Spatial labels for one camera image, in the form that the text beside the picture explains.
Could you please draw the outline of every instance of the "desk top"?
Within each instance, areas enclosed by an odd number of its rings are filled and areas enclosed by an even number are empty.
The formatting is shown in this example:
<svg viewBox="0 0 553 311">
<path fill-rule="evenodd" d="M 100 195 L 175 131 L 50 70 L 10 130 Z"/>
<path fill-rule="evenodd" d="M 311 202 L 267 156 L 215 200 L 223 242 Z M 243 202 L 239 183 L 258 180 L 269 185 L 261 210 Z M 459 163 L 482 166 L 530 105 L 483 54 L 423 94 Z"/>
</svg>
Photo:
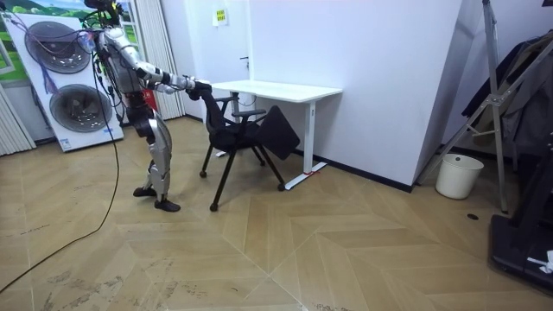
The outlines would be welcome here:
<svg viewBox="0 0 553 311">
<path fill-rule="evenodd" d="M 331 87 L 300 86 L 254 80 L 214 83 L 212 84 L 212 88 L 230 92 L 249 93 L 261 98 L 283 100 L 291 103 L 305 103 L 342 92 L 341 89 Z"/>
</svg>

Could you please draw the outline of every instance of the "metal stand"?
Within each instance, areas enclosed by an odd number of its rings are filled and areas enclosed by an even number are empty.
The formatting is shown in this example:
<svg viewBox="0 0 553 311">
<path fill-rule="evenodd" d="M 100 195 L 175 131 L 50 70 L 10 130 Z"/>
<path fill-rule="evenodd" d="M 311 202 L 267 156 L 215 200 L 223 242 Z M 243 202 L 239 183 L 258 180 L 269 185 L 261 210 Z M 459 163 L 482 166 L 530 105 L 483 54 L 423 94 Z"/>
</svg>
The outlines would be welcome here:
<svg viewBox="0 0 553 311">
<path fill-rule="evenodd" d="M 498 67 L 499 52 L 497 46 L 497 31 L 496 24 L 497 20 L 493 14 L 492 5 L 490 0 L 483 0 L 484 4 L 484 18 L 486 21 L 486 44 L 487 44 L 487 57 L 488 57 L 488 66 L 490 70 L 490 87 L 492 93 L 487 96 L 486 100 L 476 112 L 468 119 L 468 121 L 461 127 L 459 131 L 448 141 L 448 143 L 443 148 L 439 156 L 435 157 L 430 163 L 426 166 L 424 171 L 420 174 L 417 183 L 422 185 L 424 181 L 428 178 L 430 173 L 438 166 L 442 161 L 443 157 L 459 142 L 459 140 L 471 130 L 473 136 L 482 136 L 482 135 L 495 135 L 495 149 L 497 152 L 497 162 L 498 162 L 498 177 L 499 177 L 499 202 L 501 207 L 501 212 L 508 213 L 507 209 L 507 198 L 505 192 L 505 167 L 503 165 L 503 142 L 501 135 L 501 120 L 499 116 L 499 107 L 505 102 L 506 99 L 511 96 L 515 90 L 524 82 L 524 79 L 528 73 L 531 73 L 535 67 L 537 67 L 545 57 L 553 50 L 553 42 L 550 43 L 542 53 L 531 63 L 528 68 L 518 77 L 518 79 L 512 83 L 512 85 L 502 94 L 499 94 L 498 91 L 498 81 L 496 68 Z M 473 123 L 478 119 L 478 117 L 484 112 L 488 106 L 492 107 L 493 111 L 493 128 L 494 130 L 489 130 L 486 132 L 478 132 L 474 127 Z M 516 150 L 513 150 L 513 155 L 516 156 Z"/>
</svg>

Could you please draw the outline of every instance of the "chair armrest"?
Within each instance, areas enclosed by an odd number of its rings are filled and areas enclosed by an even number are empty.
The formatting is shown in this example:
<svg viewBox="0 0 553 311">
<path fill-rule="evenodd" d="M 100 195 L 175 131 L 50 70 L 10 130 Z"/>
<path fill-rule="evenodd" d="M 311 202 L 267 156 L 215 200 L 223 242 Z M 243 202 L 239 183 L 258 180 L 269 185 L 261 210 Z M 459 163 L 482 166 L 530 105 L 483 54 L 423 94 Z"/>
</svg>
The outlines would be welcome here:
<svg viewBox="0 0 553 311">
<path fill-rule="evenodd" d="M 233 112 L 232 116 L 233 117 L 245 117 L 246 119 L 248 119 L 251 116 L 255 116 L 255 115 L 258 115 L 258 114 L 264 114 L 264 113 L 267 113 L 267 111 L 265 109 L 256 109 L 256 110 L 253 110 L 253 111 Z"/>
<path fill-rule="evenodd" d="M 238 96 L 231 96 L 231 97 L 227 97 L 227 98 L 215 98 L 215 103 L 217 102 L 221 102 L 223 103 L 223 107 L 221 108 L 221 111 L 223 111 L 223 113 L 225 113 L 226 111 L 226 107 L 228 106 L 228 102 L 232 101 L 232 100 L 239 100 L 240 98 Z"/>
<path fill-rule="evenodd" d="M 230 102 L 231 100 L 239 100 L 240 98 L 238 96 L 230 96 L 227 98 L 216 98 L 216 102 Z"/>
</svg>

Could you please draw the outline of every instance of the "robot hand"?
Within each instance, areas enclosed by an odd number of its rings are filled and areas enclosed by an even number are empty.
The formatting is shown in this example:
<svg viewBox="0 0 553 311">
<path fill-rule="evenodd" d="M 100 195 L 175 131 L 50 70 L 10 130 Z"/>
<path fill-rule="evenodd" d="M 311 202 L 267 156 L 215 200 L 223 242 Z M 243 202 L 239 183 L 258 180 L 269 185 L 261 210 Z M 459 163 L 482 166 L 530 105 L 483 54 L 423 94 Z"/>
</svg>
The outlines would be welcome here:
<svg viewBox="0 0 553 311">
<path fill-rule="evenodd" d="M 187 94 L 190 97 L 190 99 L 196 101 L 200 99 L 200 95 L 203 92 L 212 92 L 212 87 L 209 83 L 195 81 L 195 87 L 192 90 L 187 90 Z"/>
</svg>

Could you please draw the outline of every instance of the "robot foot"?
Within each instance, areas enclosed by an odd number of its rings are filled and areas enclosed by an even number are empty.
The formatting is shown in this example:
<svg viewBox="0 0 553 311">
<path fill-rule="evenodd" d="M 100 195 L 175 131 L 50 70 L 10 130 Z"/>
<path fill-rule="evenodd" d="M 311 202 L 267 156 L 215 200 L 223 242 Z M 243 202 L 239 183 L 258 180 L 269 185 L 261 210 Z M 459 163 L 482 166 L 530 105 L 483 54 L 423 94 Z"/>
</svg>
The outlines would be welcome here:
<svg viewBox="0 0 553 311">
<path fill-rule="evenodd" d="M 170 213 L 179 212 L 181 210 L 181 207 L 178 204 L 175 204 L 169 200 L 164 200 L 161 202 L 156 200 L 156 203 L 154 204 L 154 206 L 158 209 L 161 209 L 165 212 L 170 212 Z"/>
<path fill-rule="evenodd" d="M 132 193 L 132 195 L 136 197 L 143 197 L 143 196 L 156 196 L 156 190 L 154 190 L 153 187 L 149 187 L 148 189 L 144 189 L 142 187 L 138 187 L 135 189 L 135 192 Z"/>
</svg>

